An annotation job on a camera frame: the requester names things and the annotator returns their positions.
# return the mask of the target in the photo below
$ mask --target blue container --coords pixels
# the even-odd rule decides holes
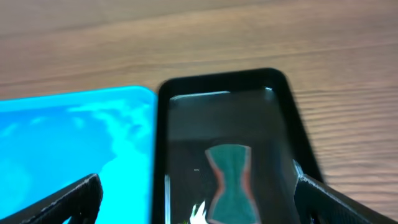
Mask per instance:
[[[0,101],[0,219],[97,173],[96,223],[148,223],[155,101],[139,86]]]

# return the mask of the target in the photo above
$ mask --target wood grain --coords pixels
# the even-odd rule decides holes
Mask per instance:
[[[0,3],[1,99],[275,67],[328,183],[398,220],[397,1],[78,2]]]

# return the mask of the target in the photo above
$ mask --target green object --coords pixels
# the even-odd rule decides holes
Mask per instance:
[[[255,201],[250,199],[251,148],[224,144],[209,148],[206,155],[218,179],[218,190],[210,206],[208,221],[259,223]]]

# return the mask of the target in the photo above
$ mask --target blue tray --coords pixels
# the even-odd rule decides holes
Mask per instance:
[[[97,173],[96,223],[147,223],[155,101],[140,86],[0,101],[0,219]]]

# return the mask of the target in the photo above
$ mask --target wooden surface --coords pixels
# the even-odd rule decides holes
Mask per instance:
[[[325,177],[398,220],[398,1],[2,0],[0,98],[274,67]]]

